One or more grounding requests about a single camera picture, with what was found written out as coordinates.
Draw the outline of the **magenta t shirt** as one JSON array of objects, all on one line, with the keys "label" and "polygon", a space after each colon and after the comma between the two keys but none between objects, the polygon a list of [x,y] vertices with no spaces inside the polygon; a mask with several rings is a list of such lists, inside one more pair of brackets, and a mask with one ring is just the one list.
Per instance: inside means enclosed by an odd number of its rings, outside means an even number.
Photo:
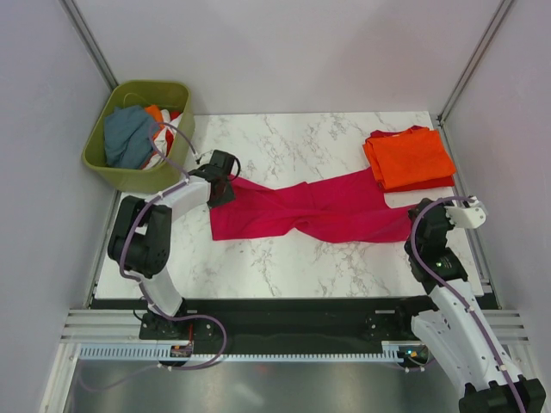
[{"label": "magenta t shirt", "polygon": [[327,243],[397,243],[411,232],[408,208],[387,205],[371,169],[280,189],[238,178],[232,189],[236,199],[210,211],[215,241],[297,230]]}]

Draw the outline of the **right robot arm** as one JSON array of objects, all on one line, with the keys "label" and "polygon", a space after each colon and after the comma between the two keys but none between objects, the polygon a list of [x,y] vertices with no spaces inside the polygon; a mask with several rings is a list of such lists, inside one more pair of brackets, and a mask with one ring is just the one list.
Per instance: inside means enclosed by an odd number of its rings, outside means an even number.
[{"label": "right robot arm", "polygon": [[429,306],[399,312],[396,332],[428,348],[458,391],[461,412],[541,412],[547,398],[541,381],[525,378],[498,341],[467,271],[447,245],[455,228],[477,229],[486,222],[482,203],[475,197],[423,199],[408,217],[405,251]]}]

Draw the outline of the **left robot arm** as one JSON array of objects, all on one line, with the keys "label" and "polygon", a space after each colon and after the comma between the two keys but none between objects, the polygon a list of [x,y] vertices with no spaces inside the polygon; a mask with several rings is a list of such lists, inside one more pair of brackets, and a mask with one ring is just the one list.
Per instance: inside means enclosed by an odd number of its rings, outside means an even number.
[{"label": "left robot arm", "polygon": [[120,275],[135,281],[151,312],[161,316],[159,328],[179,338],[189,328],[182,312],[184,298],[177,291],[167,264],[173,223],[197,207],[216,208],[236,199],[232,181],[241,163],[232,154],[215,150],[209,161],[180,181],[145,198],[124,197],[108,241],[108,257]]}]

